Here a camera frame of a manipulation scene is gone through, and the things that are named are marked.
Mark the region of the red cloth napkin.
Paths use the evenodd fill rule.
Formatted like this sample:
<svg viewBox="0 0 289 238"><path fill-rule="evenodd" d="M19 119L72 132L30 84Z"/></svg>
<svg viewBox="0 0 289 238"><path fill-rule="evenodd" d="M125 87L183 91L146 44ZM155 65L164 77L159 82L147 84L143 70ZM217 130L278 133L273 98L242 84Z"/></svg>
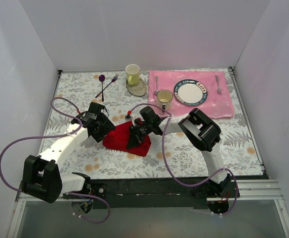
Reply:
<svg viewBox="0 0 289 238"><path fill-rule="evenodd" d="M124 151L142 157L146 156L151 146L151 140L148 135L144 138L144 142L141 145L127 149L130 137L129 127L131 125L131 121L117 125L115 130L111 131L108 135L105 136L102 144L107 149Z"/></svg>

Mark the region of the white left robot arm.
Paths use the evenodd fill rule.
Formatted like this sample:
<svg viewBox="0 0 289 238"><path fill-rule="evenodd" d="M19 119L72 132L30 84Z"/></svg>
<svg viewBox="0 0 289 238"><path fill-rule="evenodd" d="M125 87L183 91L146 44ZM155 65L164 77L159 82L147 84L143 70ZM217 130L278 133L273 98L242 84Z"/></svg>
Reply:
<svg viewBox="0 0 289 238"><path fill-rule="evenodd" d="M90 103L87 111L71 120L64 137L38 156L28 156L23 167L22 192L48 203L70 192L87 198L91 194L90 177L78 172L62 175L60 167L82 142L90 137L101 142L115 130L107 115L104 105Z"/></svg>

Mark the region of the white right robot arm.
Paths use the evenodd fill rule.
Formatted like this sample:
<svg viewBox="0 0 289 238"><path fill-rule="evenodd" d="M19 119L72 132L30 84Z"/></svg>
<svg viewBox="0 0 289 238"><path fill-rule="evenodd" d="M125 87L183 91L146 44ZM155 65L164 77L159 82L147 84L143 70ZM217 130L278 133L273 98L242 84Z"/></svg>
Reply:
<svg viewBox="0 0 289 238"><path fill-rule="evenodd" d="M145 137L150 133L162 136L162 156L165 166L171 177L180 185L185 187L198 187L205 183L209 184L211 193L216 197L224 196L228 192L228 185L233 177L229 169L224 167L221 156L220 127L204 114L200 109L194 108L189 113L173 117L167 113L168 117L160 117L154 112L153 104L142 103L145 105L140 114L143 120L132 120L129 127L129 141L127 149L135 148L144 143ZM208 169L208 177L196 184L186 184L181 182L171 171L165 156L164 140L170 133L183 132L192 145L198 149L205 160Z"/></svg>

